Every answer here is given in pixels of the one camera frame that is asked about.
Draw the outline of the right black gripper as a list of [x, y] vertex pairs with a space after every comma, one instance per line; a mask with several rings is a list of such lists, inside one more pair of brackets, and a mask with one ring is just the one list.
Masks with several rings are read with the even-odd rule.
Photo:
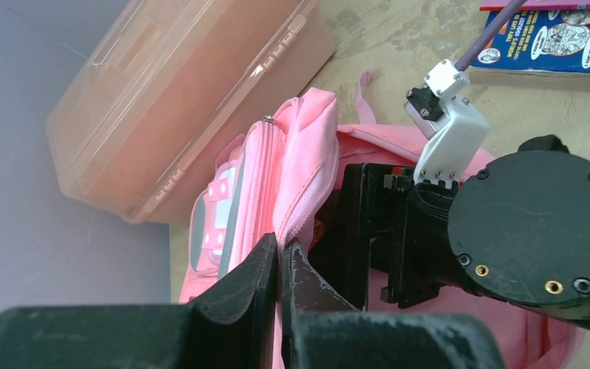
[[355, 308], [367, 307], [370, 272], [385, 273], [377, 297], [399, 308], [438, 297], [444, 286], [471, 292], [468, 255], [452, 251], [449, 209], [459, 185], [414, 183], [413, 168], [345, 167], [342, 186], [320, 209], [322, 234], [309, 262]]

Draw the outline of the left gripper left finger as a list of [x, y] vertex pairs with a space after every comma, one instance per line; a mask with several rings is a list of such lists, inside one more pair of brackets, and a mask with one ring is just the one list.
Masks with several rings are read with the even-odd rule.
[[248, 256], [187, 304], [189, 368], [270, 368], [277, 299], [277, 240], [263, 235]]

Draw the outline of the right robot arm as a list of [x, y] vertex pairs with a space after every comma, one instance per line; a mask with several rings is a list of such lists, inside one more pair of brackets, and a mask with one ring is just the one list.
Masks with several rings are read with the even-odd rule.
[[560, 139], [529, 139], [463, 184], [415, 182], [413, 168], [347, 165], [310, 249], [313, 267], [354, 307], [381, 271], [401, 309], [446, 286], [590, 331], [590, 161]]

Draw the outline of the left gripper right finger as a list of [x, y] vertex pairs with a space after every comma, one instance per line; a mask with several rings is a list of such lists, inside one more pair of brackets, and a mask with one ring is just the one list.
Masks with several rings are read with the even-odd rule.
[[356, 309], [310, 264], [298, 239], [285, 249], [282, 285], [285, 367], [339, 367], [346, 354], [341, 319]]

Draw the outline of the magenta thin book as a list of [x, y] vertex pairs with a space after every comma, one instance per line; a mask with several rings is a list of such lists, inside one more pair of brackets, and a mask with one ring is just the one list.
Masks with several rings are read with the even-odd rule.
[[[482, 0], [480, 11], [498, 12], [509, 4], [508, 0]], [[520, 11], [590, 10], [590, 0], [528, 0]]]

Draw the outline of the pink student backpack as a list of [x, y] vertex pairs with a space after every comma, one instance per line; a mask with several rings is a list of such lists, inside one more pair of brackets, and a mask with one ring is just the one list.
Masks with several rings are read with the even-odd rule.
[[[359, 121], [342, 125], [335, 94], [311, 88], [285, 101], [273, 121], [254, 123], [219, 154], [215, 175], [192, 208], [189, 264], [179, 302], [213, 286], [264, 234], [274, 233], [279, 246], [299, 238], [309, 248], [315, 214], [340, 188], [347, 165], [416, 164], [426, 144], [418, 128], [377, 124], [361, 95], [355, 107]], [[568, 367], [585, 338], [570, 324], [453, 287], [413, 311], [479, 318], [508, 368]]]

